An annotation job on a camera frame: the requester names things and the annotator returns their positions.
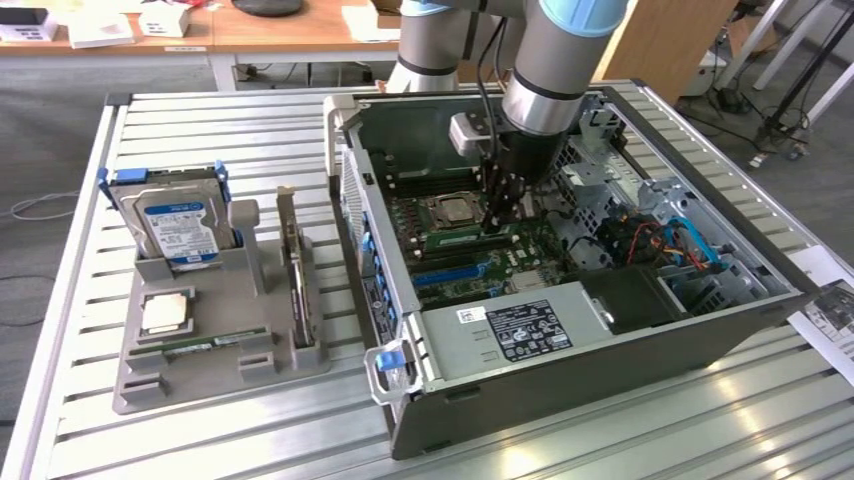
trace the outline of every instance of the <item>gray plastic holder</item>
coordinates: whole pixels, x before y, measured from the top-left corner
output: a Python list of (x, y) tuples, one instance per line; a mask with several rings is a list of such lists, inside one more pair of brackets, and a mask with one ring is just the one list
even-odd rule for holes
[[(302, 241), (302, 268), (316, 341), (297, 349), (282, 245), (256, 242), (253, 200), (234, 201), (229, 207), (244, 244), (220, 251), (208, 268), (172, 272), (164, 259), (135, 261), (113, 392), (119, 414), (313, 376), (330, 367), (310, 242)], [(186, 324), (141, 338), (145, 300), (177, 292), (192, 292)]]

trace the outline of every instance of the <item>white box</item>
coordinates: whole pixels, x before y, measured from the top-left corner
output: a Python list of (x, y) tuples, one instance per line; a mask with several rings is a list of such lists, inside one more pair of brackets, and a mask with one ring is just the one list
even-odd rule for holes
[(47, 12), (41, 25), (0, 25), (0, 40), (3, 42), (49, 42), (55, 34), (57, 23)]
[(703, 60), (696, 66), (696, 75), (693, 76), (693, 80), (691, 80), (691, 84), (681, 96), (699, 97), (700, 95), (704, 95), (711, 88), (713, 79), (717, 78), (717, 75), (720, 75), (724, 68), (725, 60), (719, 56), (715, 60), (715, 54), (707, 51), (705, 55), (703, 55)]
[(135, 43), (127, 17), (118, 14), (73, 15), (67, 21), (67, 40), (74, 49)]
[(157, 2), (145, 5), (138, 16), (138, 28), (147, 37), (182, 37), (189, 24), (189, 13), (180, 5)]

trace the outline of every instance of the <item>wooden cabinet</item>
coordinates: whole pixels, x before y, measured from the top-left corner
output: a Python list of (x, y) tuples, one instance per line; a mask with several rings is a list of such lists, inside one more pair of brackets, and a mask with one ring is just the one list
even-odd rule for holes
[(637, 78), (673, 103), (737, 0), (631, 0), (596, 80)]

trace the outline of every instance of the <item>power supply label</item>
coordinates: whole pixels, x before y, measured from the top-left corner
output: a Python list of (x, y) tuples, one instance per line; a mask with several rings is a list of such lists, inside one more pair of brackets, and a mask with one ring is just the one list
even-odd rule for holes
[(485, 312), (485, 316), (510, 362), (572, 346), (546, 300)]

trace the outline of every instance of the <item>aluminum profile table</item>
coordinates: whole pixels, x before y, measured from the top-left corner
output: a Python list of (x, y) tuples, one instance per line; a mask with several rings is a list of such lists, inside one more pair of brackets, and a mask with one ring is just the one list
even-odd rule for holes
[[(785, 252), (820, 243), (655, 94), (609, 85), (773, 243)], [(854, 478), (854, 388), (789, 326), (756, 334), (704, 370), (418, 458), (389, 458), (322, 166), (321, 100), (358, 91), (145, 94), (103, 108), (2, 479)], [(639, 139), (627, 148), (667, 175)], [(119, 416), (110, 396), (133, 244), (95, 194), (94, 170), (217, 159), (233, 196), (258, 201), (261, 239), (277, 235), (276, 186), (297, 189), (332, 370)]]

